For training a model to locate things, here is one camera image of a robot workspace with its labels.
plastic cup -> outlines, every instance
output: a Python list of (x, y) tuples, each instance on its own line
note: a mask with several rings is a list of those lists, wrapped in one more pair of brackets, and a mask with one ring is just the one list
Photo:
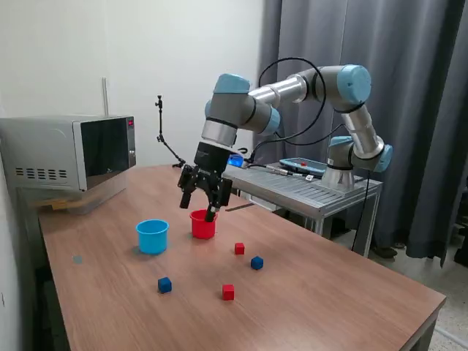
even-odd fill
[(205, 209), (196, 210), (190, 214), (190, 218), (192, 219), (192, 235), (194, 238), (208, 240), (214, 237), (218, 214), (215, 214), (212, 222), (205, 222), (205, 215)]
[(139, 223), (138, 245), (143, 254), (160, 254), (167, 248), (169, 223), (161, 219), (149, 219)]

light blue joint cap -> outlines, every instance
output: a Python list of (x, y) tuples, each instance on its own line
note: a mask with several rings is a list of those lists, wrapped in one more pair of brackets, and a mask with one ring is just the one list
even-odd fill
[(380, 160), (377, 166), (374, 169), (374, 172), (383, 172), (387, 169), (390, 161), (392, 160), (393, 155), (393, 146), (392, 145), (385, 145), (383, 148), (382, 154), (380, 155)]
[(270, 121), (268, 121), (267, 126), (260, 133), (263, 137), (267, 135), (272, 135), (276, 130), (278, 130), (279, 122), (281, 121), (281, 116), (276, 108), (271, 108)]
[(359, 105), (371, 94), (371, 75), (365, 67), (347, 64), (338, 72), (336, 86), (343, 99)]
[(351, 137), (332, 137), (330, 140), (330, 146), (344, 144), (352, 141)]
[(240, 75), (224, 73), (220, 75), (213, 92), (215, 94), (247, 94), (250, 90), (250, 82)]
[(206, 102), (206, 105), (205, 105), (205, 117), (209, 117), (209, 116), (210, 116), (210, 108), (211, 108), (211, 99), (209, 99), (209, 100)]

red cup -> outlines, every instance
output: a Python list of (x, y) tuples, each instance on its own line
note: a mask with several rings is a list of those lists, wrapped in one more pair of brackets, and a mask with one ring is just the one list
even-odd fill
[(205, 215), (205, 209), (196, 210), (190, 214), (190, 218), (192, 219), (192, 235), (194, 238), (208, 240), (214, 237), (218, 214), (215, 214), (212, 222), (205, 222)]

robotic arm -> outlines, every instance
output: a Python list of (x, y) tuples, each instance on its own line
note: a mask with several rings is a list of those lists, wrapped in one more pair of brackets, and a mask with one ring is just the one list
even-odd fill
[[(320, 67), (327, 99), (340, 112), (349, 137), (334, 137), (328, 153), (322, 186), (349, 191), (354, 187), (353, 167), (376, 172), (390, 163), (392, 147), (385, 145), (364, 105), (371, 92), (371, 77), (362, 66)], [(221, 75), (213, 97), (205, 107), (206, 121), (195, 155), (195, 167), (186, 165), (178, 186), (183, 191), (181, 208), (187, 208), (191, 193), (198, 187), (208, 196), (205, 220), (211, 222), (216, 211), (227, 205), (232, 181), (222, 177), (234, 145), (237, 130), (252, 130), (271, 135), (281, 117), (276, 107), (283, 102), (321, 101), (323, 84), (315, 69), (289, 76), (286, 80), (249, 91), (250, 82), (237, 75)]]

gray curtain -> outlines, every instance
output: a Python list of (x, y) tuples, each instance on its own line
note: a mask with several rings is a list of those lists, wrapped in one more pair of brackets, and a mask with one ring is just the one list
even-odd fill
[[(403, 241), (409, 256), (438, 256), (443, 262), (467, 176), (464, 1), (268, 0), (263, 31), (262, 67), (285, 56), (302, 56), (318, 66), (367, 67), (372, 76), (367, 108), (377, 133), (394, 147), (388, 170), (372, 174), (384, 181), (375, 240), (379, 246)], [(280, 63), (262, 85), (308, 68)], [(281, 134), (303, 129), (318, 107), (317, 102), (282, 106)], [(340, 123), (341, 116), (327, 106), (320, 122), (295, 141), (316, 140)], [(326, 142), (272, 143), (259, 149), (256, 160), (302, 156), (324, 162), (327, 147)]]

